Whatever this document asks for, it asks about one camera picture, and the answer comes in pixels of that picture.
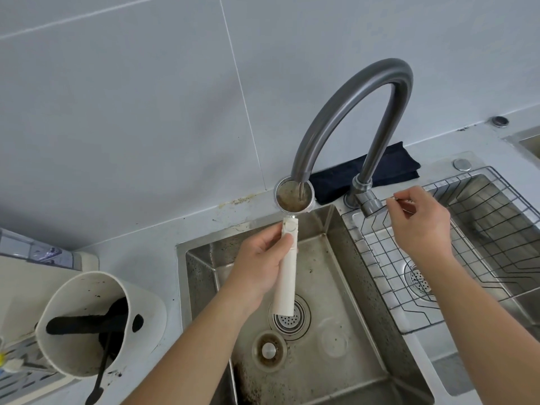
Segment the person's left hand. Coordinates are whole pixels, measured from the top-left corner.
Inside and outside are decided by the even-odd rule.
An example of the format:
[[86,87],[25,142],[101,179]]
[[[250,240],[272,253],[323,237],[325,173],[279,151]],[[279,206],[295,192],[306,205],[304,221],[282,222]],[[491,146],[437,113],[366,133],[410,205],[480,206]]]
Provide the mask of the person's left hand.
[[232,270],[220,289],[232,296],[247,315],[260,306],[265,294],[274,286],[280,261],[292,246],[290,234],[282,234],[281,238],[284,238],[284,254],[247,254],[247,240],[243,241]]

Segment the white-handled metal portafilter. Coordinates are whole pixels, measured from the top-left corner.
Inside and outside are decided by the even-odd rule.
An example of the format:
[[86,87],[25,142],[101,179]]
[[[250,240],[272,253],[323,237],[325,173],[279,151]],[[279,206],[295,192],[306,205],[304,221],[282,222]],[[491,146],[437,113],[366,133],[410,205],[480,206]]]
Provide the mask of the white-handled metal portafilter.
[[292,316],[295,301],[299,215],[313,208],[314,189],[309,181],[298,183],[291,177],[285,177],[276,184],[273,194],[277,208],[283,213],[282,234],[289,233],[293,243],[280,261],[272,310],[274,315]]

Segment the grey gooseneck faucet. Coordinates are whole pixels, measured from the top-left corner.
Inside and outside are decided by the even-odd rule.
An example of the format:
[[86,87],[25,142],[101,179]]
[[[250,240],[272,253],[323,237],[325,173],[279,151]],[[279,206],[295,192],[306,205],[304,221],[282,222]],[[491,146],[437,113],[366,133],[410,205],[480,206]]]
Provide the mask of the grey gooseneck faucet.
[[323,146],[339,123],[372,92],[391,85],[388,105],[367,157],[344,199],[347,207],[360,209],[364,217],[380,214],[383,204],[372,191],[372,177],[408,105],[413,83],[413,70],[409,64],[401,59],[388,58],[362,69],[341,86],[315,117],[296,153],[291,178],[298,183],[299,195],[302,195],[303,186],[308,182]]

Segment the person's right forearm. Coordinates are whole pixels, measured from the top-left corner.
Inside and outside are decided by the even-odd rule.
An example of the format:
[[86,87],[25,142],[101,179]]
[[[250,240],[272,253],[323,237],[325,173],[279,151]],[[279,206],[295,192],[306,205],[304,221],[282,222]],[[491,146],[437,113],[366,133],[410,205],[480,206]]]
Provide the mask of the person's right forearm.
[[482,403],[540,405],[540,341],[473,280],[449,249],[405,250],[433,291]]

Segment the person's left forearm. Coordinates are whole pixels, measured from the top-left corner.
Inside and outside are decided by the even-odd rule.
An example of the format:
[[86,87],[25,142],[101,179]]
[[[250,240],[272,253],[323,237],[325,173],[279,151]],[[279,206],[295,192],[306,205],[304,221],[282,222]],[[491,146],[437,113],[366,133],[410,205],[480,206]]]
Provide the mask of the person's left forearm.
[[223,286],[120,405],[210,405],[240,329],[265,293]]

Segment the dark navy folded cloth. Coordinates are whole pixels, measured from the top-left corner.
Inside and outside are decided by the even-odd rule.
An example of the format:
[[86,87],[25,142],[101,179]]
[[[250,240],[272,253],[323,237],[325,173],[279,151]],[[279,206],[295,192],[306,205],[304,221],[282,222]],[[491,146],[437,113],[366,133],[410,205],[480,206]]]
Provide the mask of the dark navy folded cloth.
[[[316,202],[330,204],[349,190],[353,178],[361,172],[366,155],[313,173],[309,181],[314,188]],[[373,187],[404,183],[419,178],[420,163],[414,160],[402,142],[388,146],[372,176]]]

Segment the round sink drain strainer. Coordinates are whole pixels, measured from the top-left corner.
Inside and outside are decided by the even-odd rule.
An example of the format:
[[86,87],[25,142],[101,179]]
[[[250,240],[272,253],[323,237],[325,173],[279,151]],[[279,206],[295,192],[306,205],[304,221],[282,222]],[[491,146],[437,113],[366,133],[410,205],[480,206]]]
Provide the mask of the round sink drain strainer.
[[405,260],[403,276],[409,290],[419,299],[427,302],[436,302],[428,282],[417,268],[412,259]]
[[311,325],[312,313],[306,300],[299,294],[295,295],[292,316],[273,313],[273,304],[268,308],[268,324],[280,334],[285,341],[297,341],[303,338]]

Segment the round metal drain plug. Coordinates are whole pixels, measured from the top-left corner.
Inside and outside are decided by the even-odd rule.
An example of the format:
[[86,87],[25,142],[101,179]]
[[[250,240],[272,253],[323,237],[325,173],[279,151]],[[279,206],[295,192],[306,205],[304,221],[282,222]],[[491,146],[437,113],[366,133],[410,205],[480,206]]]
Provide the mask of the round metal drain plug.
[[271,329],[259,333],[252,345],[252,359],[265,373],[277,372],[285,363],[287,344],[284,338]]

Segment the small steel sink corner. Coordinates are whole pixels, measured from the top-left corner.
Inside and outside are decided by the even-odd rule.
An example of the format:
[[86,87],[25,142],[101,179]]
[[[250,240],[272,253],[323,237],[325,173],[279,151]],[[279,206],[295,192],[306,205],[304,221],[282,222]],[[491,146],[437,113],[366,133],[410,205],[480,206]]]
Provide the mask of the small steel sink corner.
[[540,168],[540,126],[506,136],[504,140]]

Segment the white knock box bin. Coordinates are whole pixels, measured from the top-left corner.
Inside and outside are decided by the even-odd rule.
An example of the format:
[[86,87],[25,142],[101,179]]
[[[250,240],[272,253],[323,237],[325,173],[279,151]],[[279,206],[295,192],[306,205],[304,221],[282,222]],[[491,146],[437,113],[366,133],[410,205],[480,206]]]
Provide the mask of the white knock box bin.
[[123,370],[146,357],[163,337],[167,313],[154,293],[106,272],[85,272],[68,280],[52,296],[35,330],[47,361],[57,372],[83,380],[98,374],[103,356],[97,336],[53,336],[45,330],[61,314],[105,314],[119,298],[127,298],[128,318],[119,354],[108,369]]

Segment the black cleaning brush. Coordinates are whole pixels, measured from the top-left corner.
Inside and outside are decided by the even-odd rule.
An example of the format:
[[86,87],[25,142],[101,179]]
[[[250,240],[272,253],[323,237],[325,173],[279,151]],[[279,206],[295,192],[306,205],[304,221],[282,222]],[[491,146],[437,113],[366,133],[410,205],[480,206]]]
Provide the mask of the black cleaning brush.
[[109,357],[112,334],[125,330],[128,313],[129,305],[127,303],[127,297],[120,298],[111,305],[104,315],[104,319],[101,320],[101,323],[98,326],[98,330],[105,334],[104,353],[100,362],[94,388],[87,397],[85,405],[95,405],[104,392],[101,383],[107,365],[107,358]]

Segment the black knock bar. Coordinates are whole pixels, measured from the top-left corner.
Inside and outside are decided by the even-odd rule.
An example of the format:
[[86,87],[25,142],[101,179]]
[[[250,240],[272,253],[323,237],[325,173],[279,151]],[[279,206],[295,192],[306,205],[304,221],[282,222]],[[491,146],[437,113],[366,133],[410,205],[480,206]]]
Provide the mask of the black knock bar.
[[120,333],[128,324],[128,314],[56,317],[45,329],[51,335]]

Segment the white coffee machine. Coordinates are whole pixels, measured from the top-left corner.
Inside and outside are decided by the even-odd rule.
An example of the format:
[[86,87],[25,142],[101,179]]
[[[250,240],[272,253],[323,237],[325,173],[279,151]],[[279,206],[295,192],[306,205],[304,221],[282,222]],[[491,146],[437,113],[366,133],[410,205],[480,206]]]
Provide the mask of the white coffee machine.
[[0,339],[28,338],[52,295],[79,272],[99,270],[97,256],[67,251],[0,227]]

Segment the grey slotted drip tray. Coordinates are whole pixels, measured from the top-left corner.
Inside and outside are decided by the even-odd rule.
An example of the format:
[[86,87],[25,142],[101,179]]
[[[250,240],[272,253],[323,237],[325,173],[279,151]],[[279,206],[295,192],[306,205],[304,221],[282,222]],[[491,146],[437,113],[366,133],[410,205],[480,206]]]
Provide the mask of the grey slotted drip tray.
[[32,334],[10,343],[0,336],[0,351],[8,359],[24,360],[21,371],[16,374],[0,370],[0,405],[27,405],[78,382],[55,371]]

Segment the yellow and white small tool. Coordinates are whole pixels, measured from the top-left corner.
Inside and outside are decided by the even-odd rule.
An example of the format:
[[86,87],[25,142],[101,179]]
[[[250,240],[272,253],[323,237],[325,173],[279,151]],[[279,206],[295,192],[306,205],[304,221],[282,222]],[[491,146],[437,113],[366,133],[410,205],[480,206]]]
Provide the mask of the yellow and white small tool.
[[8,359],[7,354],[0,351],[0,370],[10,374],[16,374],[21,371],[24,365],[22,359]]

